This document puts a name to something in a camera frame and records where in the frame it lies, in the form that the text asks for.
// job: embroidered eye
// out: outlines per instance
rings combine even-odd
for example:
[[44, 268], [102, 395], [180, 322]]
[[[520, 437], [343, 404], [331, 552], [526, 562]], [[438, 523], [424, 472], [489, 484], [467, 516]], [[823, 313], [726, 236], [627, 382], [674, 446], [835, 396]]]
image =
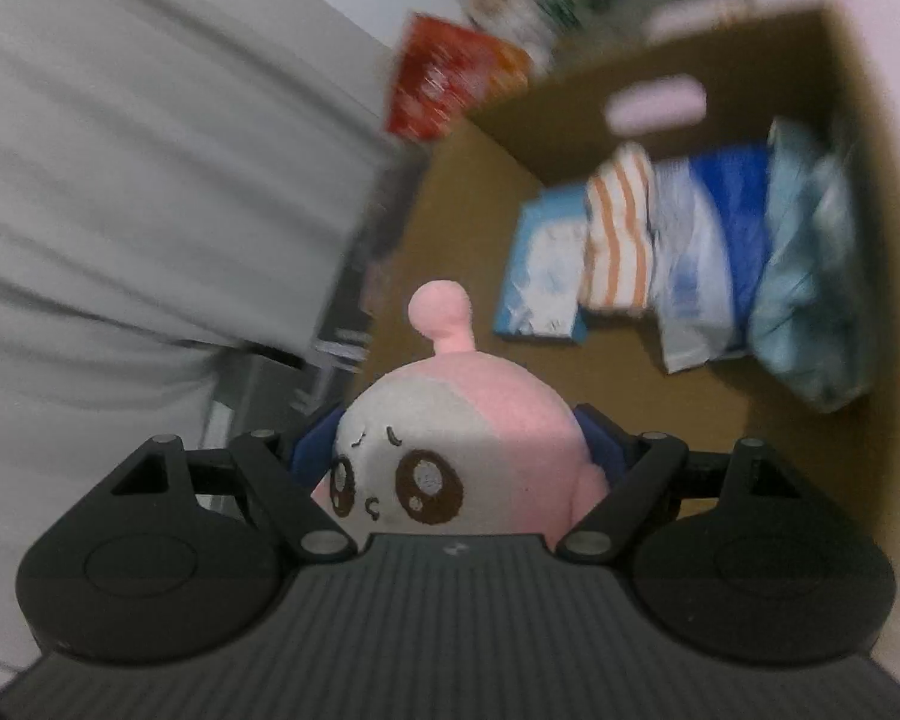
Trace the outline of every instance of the embroidered eye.
[[439, 525], [457, 516], [463, 483], [453, 466], [436, 452], [414, 449], [403, 456], [394, 479], [400, 506], [416, 522]]
[[353, 466], [343, 456], [338, 457], [330, 466], [330, 502], [337, 517], [346, 517], [353, 509], [356, 497], [356, 484], [353, 478]]

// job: red package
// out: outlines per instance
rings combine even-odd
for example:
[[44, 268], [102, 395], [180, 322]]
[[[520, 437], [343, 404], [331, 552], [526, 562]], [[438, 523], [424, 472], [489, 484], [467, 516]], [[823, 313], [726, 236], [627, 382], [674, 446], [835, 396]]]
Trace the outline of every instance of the red package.
[[510, 43], [416, 14], [401, 52], [386, 131], [415, 141], [439, 138], [468, 108], [523, 89], [531, 64], [527, 52]]

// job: striped towel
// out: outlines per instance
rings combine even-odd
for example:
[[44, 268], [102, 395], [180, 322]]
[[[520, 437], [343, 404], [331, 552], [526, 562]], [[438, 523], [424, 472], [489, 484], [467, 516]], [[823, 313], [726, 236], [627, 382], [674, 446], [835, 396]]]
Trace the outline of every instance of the striped towel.
[[584, 308], [638, 316], [650, 307], [652, 202], [650, 157], [637, 143], [624, 143], [586, 185], [589, 225], [578, 294]]

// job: white cloth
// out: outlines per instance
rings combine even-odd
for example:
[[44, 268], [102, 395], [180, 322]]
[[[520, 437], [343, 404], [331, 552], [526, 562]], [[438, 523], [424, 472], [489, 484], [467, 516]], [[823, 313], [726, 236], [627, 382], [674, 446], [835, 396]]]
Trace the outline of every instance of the white cloth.
[[0, 673], [26, 547], [196, 445], [220, 346], [307, 348], [388, 153], [187, 2], [0, 0]]

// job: pink plush toy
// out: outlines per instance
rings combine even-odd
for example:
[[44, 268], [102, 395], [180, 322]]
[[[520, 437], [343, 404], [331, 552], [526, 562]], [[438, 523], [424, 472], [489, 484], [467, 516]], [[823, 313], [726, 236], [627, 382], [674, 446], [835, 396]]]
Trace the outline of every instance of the pink plush toy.
[[552, 548], [607, 494], [573, 413], [519, 365], [475, 349], [456, 282], [422, 286], [409, 314], [434, 356], [346, 410], [314, 499], [360, 545], [370, 533], [543, 533]]

